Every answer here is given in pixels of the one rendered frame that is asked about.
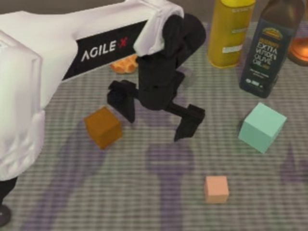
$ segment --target cylindrical can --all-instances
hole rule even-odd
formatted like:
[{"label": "cylindrical can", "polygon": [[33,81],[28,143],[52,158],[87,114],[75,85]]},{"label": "cylindrical can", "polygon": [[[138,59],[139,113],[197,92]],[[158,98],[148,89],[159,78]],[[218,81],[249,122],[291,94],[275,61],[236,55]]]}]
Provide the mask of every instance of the cylindrical can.
[{"label": "cylindrical can", "polygon": [[256,0],[216,0],[207,56],[217,68],[238,64]]}]

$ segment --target orange cube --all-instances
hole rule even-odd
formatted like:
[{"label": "orange cube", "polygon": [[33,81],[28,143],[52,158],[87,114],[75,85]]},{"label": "orange cube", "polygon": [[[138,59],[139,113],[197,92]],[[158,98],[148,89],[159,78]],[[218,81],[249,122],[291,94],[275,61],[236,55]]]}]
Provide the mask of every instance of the orange cube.
[{"label": "orange cube", "polygon": [[121,122],[107,107],[86,117],[84,122],[88,134],[101,149],[122,137]]},{"label": "orange cube", "polygon": [[205,179],[205,198],[208,204],[223,204],[229,197],[227,177],[208,176]]}]

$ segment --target red x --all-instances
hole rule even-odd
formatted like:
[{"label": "red x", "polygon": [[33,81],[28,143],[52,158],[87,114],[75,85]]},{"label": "red x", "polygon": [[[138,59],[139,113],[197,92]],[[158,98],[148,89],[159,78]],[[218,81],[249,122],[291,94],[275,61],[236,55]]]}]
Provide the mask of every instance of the red x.
[{"label": "red x", "polygon": [[121,47],[125,47],[126,43],[127,43],[127,37],[121,38],[121,41],[118,42],[117,44],[118,44],[119,48],[121,48]]}]

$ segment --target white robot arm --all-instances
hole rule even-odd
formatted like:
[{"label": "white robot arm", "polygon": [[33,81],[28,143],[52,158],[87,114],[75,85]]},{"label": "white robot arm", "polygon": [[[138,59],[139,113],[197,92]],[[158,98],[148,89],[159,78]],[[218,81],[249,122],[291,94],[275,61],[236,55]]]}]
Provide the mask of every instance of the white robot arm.
[{"label": "white robot arm", "polygon": [[0,15],[0,181],[17,177],[44,143],[44,109],[61,82],[134,53],[164,48],[162,30],[183,9],[167,0],[61,15]]}]

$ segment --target yellow can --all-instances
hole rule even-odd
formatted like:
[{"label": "yellow can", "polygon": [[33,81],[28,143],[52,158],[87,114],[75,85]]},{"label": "yellow can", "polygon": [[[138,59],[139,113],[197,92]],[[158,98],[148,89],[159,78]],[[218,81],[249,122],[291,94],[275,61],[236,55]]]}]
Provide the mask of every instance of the yellow can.
[{"label": "yellow can", "polygon": [[216,0],[207,50],[217,68],[239,63],[256,0]]}]

